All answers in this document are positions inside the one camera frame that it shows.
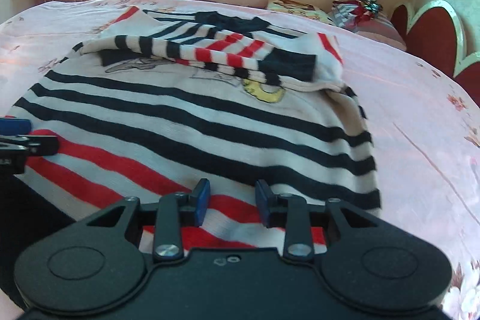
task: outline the black and white stripes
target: black and white stripes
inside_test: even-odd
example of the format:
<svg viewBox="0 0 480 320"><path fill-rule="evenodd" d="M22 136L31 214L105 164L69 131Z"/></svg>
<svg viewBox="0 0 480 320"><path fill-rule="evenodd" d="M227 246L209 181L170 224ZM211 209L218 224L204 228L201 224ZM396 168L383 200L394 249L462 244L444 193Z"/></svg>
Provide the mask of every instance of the black and white stripes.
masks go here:
<svg viewBox="0 0 480 320"><path fill-rule="evenodd" d="M76 204L103 207L126 194L151 202L209 178L214 202L204 233L227 246L283 242L281 234L263 229L256 214L252 186L258 179L266 180L275 192L303 195L309 202L342 198L364 209L380 207L364 111L354 92L335 79L341 63L322 40L308 35L277 35L273 40L263 36L260 45L255 32L248 38L187 21L195 25L187 33L188 29L170 29L178 21L152 22L145 13L139 15L145 21L140 27L125 18L105 30L105 37L76 46L11 110L11 115L30 119L35 132L61 140L58 155L29 161L22 180L31 188L74 214ZM188 45L155 41L152 35L162 31L159 23L170 24L163 26L163 32L170 29L164 36L185 42L194 39L188 37L195 31L201 40ZM246 29L241 21L236 24ZM297 52L302 56L295 57L289 49L297 40L302 45L316 40L323 46L305 46ZM164 57L185 60L191 51L207 58L211 54L202 50L212 45L215 52L239 56L247 63L253 55L258 63L265 62L252 70L213 61L200 67L193 63L198 60L171 62L158 56L162 46ZM276 59L269 63L273 52ZM315 68L313 82L302 82L310 72L308 56L303 55L314 55L317 66L324 52L332 63L321 72ZM110 55L114 61L108 63ZM138 59L139 55L149 58ZM262 67L264 79L277 76L281 85L288 80L284 78L316 83L316 90L323 91L287 90L275 103L261 101L244 90L239 79ZM49 195L49 186L55 193ZM210 236L198 237L203 242L193 238L191 245L212 245Z"/></svg>

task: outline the pink bedsheet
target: pink bedsheet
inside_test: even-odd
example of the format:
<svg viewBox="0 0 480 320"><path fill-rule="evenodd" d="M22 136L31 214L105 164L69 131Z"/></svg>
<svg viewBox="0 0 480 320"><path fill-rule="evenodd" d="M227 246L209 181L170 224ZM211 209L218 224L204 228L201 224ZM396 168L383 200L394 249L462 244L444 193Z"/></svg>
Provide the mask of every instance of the pink bedsheet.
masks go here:
<svg viewBox="0 0 480 320"><path fill-rule="evenodd" d="M131 4L259 16L286 28L335 34L345 60L344 79L359 96L373 134L380 217L435 244L455 268L460 264L463 274L471 274L470 262L480 260L480 109L423 60L343 29L300 16L190 0L50 2L0 25L0 115L71 47L95 37ZM5 313L0 309L0 320L14 316Z"/></svg>

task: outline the cartoon print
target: cartoon print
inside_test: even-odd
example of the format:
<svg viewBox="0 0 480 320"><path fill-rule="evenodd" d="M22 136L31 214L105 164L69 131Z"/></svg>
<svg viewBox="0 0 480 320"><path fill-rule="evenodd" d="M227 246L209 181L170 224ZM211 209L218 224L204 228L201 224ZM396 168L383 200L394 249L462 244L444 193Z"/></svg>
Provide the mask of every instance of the cartoon print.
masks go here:
<svg viewBox="0 0 480 320"><path fill-rule="evenodd" d="M150 59L146 57L139 57L138 59L127 60L126 62L116 64L105 70L107 74L118 71L126 71L129 69L148 70L154 69L157 65L173 64L167 59Z"/></svg>
<svg viewBox="0 0 480 320"><path fill-rule="evenodd" d="M207 80L215 80L217 82L224 82L228 83L230 86L238 87L241 85L241 79L237 76L221 74L220 72L216 71L209 71L206 69L197 68L196 72L191 79L207 79Z"/></svg>
<svg viewBox="0 0 480 320"><path fill-rule="evenodd" d="M464 139L471 142L475 147L480 148L480 140L478 138L478 131L476 128L468 126L470 129L470 134Z"/></svg>
<svg viewBox="0 0 480 320"><path fill-rule="evenodd" d="M55 65L57 65L60 62L59 59L55 58L53 60L50 60L47 64L42 65L41 67L38 67L38 71L45 72L45 71L50 71Z"/></svg>
<svg viewBox="0 0 480 320"><path fill-rule="evenodd" d="M106 24L103 24L102 26L99 26L95 29L92 29L90 33L94 34L99 34L102 33L106 28L108 28L111 24L113 24L117 19L112 19L111 21L107 22Z"/></svg>
<svg viewBox="0 0 480 320"><path fill-rule="evenodd" d="M156 7L152 10L154 11L160 11L162 13L173 13L175 11L176 7Z"/></svg>
<svg viewBox="0 0 480 320"><path fill-rule="evenodd" d="M285 89L283 87L263 85L262 83L249 79L243 80L243 89L250 95L253 95L256 99L268 103L280 102L285 95Z"/></svg>
<svg viewBox="0 0 480 320"><path fill-rule="evenodd" d="M307 3L300 3L300 2L295 2L291 0L275 0L273 2L274 4L278 6L282 6L285 9L291 10L291 9L302 9L302 10L307 10L307 11L315 11L315 7L312 6L311 4Z"/></svg>
<svg viewBox="0 0 480 320"><path fill-rule="evenodd" d="M461 97L454 97L453 95L448 94L447 99L455 106L459 112L463 109L466 109L465 102Z"/></svg>

